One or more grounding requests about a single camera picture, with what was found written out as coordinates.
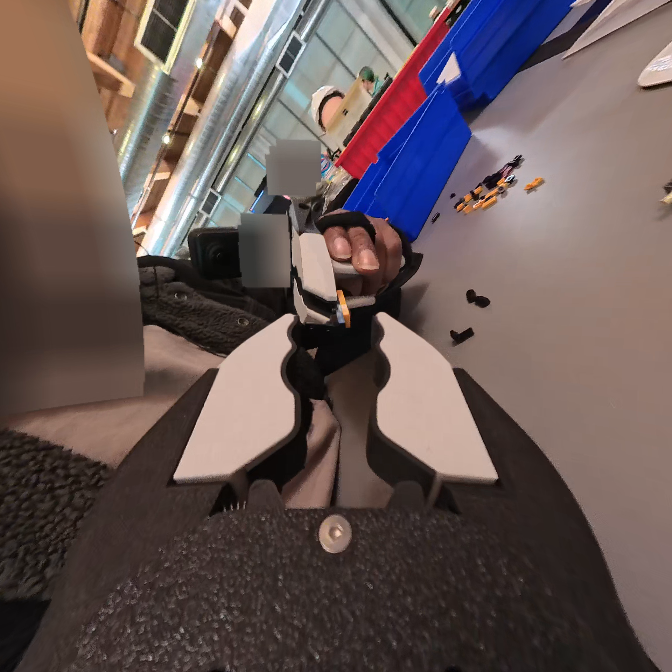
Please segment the red plastic bin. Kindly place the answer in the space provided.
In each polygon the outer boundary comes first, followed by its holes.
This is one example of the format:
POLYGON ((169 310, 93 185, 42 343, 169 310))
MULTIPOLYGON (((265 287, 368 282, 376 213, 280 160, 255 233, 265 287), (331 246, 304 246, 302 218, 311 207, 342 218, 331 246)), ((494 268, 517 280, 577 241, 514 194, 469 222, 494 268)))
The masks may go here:
POLYGON ((360 179, 375 163, 383 146, 426 99, 419 72, 449 32, 447 12, 429 29, 362 122, 335 165, 360 179))

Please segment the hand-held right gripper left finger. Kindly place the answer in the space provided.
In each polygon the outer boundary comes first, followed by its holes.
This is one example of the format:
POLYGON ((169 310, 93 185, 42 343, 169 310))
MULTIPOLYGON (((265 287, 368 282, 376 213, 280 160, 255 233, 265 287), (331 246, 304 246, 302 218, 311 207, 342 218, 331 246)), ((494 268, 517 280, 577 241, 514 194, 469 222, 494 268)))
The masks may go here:
POLYGON ((226 483, 242 497, 253 480, 282 489, 303 470, 302 403, 287 374, 297 326, 297 316, 282 316, 218 366, 174 483, 226 483))

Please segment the person's left hand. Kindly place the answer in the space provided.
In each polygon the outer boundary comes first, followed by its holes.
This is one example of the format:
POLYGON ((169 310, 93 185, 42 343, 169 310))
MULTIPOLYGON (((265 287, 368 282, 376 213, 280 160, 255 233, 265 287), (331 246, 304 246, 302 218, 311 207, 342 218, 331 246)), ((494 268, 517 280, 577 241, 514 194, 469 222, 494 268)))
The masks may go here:
POLYGON ((339 289, 353 296, 379 294, 401 268, 403 249, 397 231, 386 220, 367 219, 374 228, 374 239, 360 226, 349 230, 333 226, 323 234, 331 258, 350 263, 357 271, 356 276, 337 282, 339 289))

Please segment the white paper bag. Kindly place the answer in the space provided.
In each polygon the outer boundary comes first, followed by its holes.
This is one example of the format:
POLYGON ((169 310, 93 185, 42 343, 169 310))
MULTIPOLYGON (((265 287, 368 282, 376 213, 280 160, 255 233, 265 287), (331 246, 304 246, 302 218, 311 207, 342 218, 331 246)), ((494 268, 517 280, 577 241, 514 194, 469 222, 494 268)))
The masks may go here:
POLYGON ((585 29, 582 35, 562 55, 562 59, 565 60, 571 57, 578 51, 620 29, 622 25, 621 15, 629 4, 631 4, 630 1, 610 1, 590 26, 585 29))

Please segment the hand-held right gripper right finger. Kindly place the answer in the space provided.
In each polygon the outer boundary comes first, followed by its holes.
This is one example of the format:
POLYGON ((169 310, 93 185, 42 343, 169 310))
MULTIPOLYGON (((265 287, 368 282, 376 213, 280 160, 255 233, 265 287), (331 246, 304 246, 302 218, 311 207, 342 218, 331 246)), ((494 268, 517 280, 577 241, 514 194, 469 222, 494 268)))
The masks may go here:
POLYGON ((497 497, 499 474, 445 356, 380 313, 372 321, 376 395, 367 464, 390 505, 462 509, 460 497, 497 497))

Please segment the instruction booklet on stand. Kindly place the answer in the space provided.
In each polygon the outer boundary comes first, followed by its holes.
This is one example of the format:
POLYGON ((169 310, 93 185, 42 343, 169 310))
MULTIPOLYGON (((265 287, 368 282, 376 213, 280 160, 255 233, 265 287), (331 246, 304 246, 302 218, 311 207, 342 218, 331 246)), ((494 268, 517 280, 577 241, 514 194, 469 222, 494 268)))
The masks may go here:
POLYGON ((671 47, 669 43, 639 75, 637 84, 642 89, 650 89, 671 83, 671 47))

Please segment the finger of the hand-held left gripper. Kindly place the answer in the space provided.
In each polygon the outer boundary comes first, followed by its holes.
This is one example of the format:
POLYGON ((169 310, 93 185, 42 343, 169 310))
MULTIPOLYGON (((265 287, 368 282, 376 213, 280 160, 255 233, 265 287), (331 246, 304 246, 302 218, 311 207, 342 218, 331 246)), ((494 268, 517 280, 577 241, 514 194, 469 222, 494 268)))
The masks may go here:
POLYGON ((300 280, 294 280, 294 309, 302 324, 334 325, 337 317, 337 300, 324 299, 302 287, 300 280))
POLYGON ((292 263, 301 289, 325 302, 337 301, 332 258, 320 233, 292 231, 292 263))

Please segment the silver ventilation duct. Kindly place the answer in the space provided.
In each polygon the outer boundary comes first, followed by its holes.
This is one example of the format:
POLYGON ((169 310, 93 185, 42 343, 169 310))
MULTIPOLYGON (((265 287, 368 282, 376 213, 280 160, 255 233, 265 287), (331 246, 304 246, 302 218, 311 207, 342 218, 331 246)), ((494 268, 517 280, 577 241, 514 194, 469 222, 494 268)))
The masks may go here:
POLYGON ((114 139, 124 191, 139 189, 156 157, 161 137, 174 112, 175 80, 155 64, 147 64, 130 99, 128 116, 114 139))
POLYGON ((221 198, 217 176, 293 35, 307 35, 318 1, 252 1, 218 70, 142 242, 172 256, 221 198))

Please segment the large blue plastic bin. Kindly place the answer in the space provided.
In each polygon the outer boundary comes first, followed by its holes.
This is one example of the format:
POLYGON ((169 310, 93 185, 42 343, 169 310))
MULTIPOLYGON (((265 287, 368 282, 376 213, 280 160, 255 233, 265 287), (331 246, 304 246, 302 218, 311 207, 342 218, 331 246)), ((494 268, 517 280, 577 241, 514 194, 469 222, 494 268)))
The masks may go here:
POLYGON ((415 241, 472 134, 446 83, 384 145, 344 208, 388 218, 415 241))

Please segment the ceiling air vent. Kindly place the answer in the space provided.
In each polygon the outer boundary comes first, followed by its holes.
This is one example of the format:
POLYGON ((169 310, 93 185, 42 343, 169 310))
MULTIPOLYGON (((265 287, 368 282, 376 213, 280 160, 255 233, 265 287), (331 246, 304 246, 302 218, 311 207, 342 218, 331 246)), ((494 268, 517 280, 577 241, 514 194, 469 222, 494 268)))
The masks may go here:
POLYGON ((147 1, 133 46, 169 74, 194 12, 195 1, 147 1))

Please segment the pile of small toy bricks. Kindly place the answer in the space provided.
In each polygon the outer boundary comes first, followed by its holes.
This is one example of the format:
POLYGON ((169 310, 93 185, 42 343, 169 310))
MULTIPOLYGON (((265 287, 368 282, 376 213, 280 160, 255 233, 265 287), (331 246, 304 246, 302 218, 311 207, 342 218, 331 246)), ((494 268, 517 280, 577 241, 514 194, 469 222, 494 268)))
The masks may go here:
POLYGON ((497 171, 486 175, 473 189, 461 198, 452 194, 452 207, 455 212, 468 214, 477 209, 486 209, 496 204, 499 197, 516 183, 516 171, 525 162, 522 154, 514 156, 497 171))

